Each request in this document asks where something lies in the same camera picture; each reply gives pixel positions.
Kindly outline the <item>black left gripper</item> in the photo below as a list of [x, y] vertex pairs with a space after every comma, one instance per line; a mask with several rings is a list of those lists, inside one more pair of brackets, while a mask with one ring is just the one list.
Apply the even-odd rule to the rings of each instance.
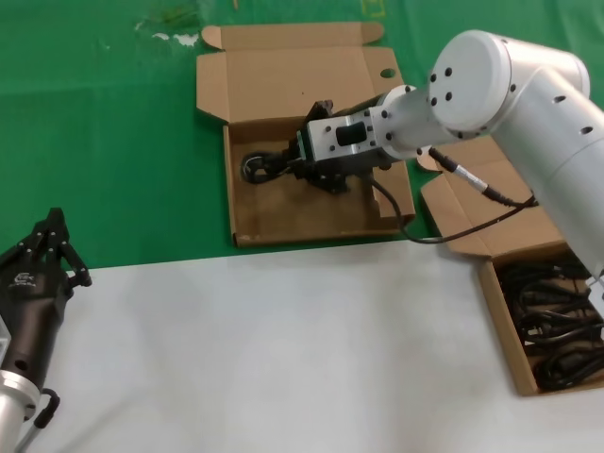
[[[61, 269], [65, 261], [74, 273]], [[77, 286], [90, 287], [88, 266], [70, 244], [61, 208], [52, 208], [31, 233], [1, 255], [1, 317], [10, 342], [1, 369], [45, 379], [66, 303]]]

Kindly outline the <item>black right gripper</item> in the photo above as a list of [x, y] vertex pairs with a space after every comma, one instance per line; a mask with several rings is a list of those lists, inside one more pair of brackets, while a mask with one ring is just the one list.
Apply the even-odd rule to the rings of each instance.
[[297, 179], [330, 194], [349, 191], [347, 178], [394, 162], [384, 150], [377, 121], [386, 111], [375, 96], [334, 112], [331, 100], [315, 102], [301, 127], [301, 159], [293, 167]]

